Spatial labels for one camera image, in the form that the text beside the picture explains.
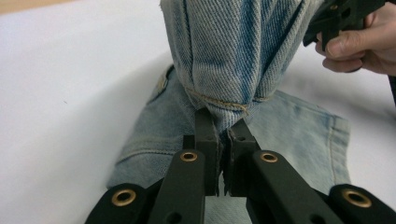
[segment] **denim pocket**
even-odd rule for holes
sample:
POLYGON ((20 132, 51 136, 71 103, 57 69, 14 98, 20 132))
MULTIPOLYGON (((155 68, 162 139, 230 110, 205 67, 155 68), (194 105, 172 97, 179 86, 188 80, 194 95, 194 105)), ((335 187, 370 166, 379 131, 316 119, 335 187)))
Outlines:
POLYGON ((169 65, 169 67, 163 72, 163 74, 160 76, 160 79, 157 82, 157 85, 154 88, 154 91, 148 98, 147 105, 150 103, 154 102, 158 97, 163 94, 163 92, 166 90, 166 87, 168 85, 168 76, 174 69, 173 65, 169 65))

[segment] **denim jeans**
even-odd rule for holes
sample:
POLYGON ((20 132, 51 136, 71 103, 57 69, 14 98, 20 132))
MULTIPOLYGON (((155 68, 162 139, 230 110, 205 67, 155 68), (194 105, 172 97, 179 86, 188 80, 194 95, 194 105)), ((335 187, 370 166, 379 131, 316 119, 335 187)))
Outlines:
MULTIPOLYGON (((261 148, 282 154, 312 188, 328 193, 348 183, 347 121, 276 90, 320 3, 162 0, 174 66, 140 114, 108 186, 146 188, 162 178, 204 106, 219 133, 245 119, 261 148)), ((205 223, 250 223, 245 201, 206 197, 205 223)))

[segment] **human hand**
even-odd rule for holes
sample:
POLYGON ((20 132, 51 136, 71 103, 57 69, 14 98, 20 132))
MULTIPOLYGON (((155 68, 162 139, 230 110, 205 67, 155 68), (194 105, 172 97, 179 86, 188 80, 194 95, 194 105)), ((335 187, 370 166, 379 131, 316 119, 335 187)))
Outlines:
POLYGON ((341 32, 329 41, 326 51, 319 34, 316 51, 326 56, 323 66, 334 72, 362 67, 396 77, 396 5, 386 3, 365 18, 364 26, 364 30, 341 32))

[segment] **denim fabric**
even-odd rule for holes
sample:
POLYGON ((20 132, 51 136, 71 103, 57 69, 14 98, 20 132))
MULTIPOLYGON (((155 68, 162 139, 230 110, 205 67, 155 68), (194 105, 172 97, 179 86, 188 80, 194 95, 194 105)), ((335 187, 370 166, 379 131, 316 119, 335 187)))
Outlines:
MULTIPOLYGON (((312 188, 328 193, 333 185, 349 182, 346 120, 281 91, 247 110, 247 126, 261 148, 281 153, 312 188)), ((182 149, 183 135, 193 134, 194 112, 170 68, 140 114, 108 186, 128 182, 146 188, 162 178, 172 155, 182 149)), ((206 197, 205 223, 251 223, 245 199, 221 195, 206 197)))
POLYGON ((276 90, 321 0, 162 0, 177 75, 219 131, 276 90))

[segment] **white surface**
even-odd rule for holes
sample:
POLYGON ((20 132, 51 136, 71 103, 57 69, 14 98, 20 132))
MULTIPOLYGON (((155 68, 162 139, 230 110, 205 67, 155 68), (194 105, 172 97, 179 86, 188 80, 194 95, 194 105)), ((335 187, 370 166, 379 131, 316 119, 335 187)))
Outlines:
MULTIPOLYGON (((158 0, 0 15, 0 223, 84 222, 168 51, 158 0)), ((353 184, 396 209, 387 78, 332 73, 300 48, 281 90, 350 120, 353 184)))

